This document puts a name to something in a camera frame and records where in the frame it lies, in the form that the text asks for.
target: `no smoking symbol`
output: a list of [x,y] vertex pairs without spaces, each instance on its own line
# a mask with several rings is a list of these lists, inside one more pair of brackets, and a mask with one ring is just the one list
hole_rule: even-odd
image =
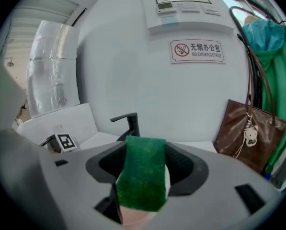
[[175,53],[178,56],[187,56],[190,53],[190,49],[187,45],[185,44],[177,44],[175,47]]

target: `black faucet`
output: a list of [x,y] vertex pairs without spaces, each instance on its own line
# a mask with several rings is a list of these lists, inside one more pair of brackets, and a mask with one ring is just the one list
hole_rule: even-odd
[[129,125],[129,130],[123,133],[116,141],[125,141],[126,136],[138,136],[139,137],[139,128],[138,128],[138,120],[137,113],[129,113],[119,117],[111,118],[111,122],[115,122],[119,119],[126,117]]

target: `brown leather bag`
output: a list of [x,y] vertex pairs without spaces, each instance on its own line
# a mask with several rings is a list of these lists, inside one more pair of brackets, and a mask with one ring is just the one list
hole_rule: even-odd
[[[249,100],[250,89],[251,101],[249,105],[232,100],[228,101],[226,112],[214,143],[214,147],[218,153],[237,158],[256,172],[260,173],[272,153],[279,145],[279,142],[286,130],[286,121],[275,117],[273,96],[265,72],[252,49],[247,45],[245,46],[249,56],[249,79],[246,103]],[[260,78],[268,90],[268,100],[270,99],[271,101],[272,114],[252,106],[252,62],[256,63],[260,73]],[[251,131],[247,131],[247,133],[245,133],[244,130],[249,127],[252,127]],[[251,140],[249,133],[253,133],[252,131],[254,131],[255,128],[258,129],[257,137],[256,139]]]

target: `digital display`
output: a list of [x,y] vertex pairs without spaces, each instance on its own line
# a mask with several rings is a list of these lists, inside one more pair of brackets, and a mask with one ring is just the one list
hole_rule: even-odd
[[158,8],[159,8],[159,10],[172,8],[172,3],[167,2],[167,3],[158,4]]

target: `silver insulation foil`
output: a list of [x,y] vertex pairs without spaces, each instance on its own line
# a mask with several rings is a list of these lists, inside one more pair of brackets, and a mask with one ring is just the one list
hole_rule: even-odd
[[27,68],[31,117],[80,104],[76,79],[77,28],[42,21]]

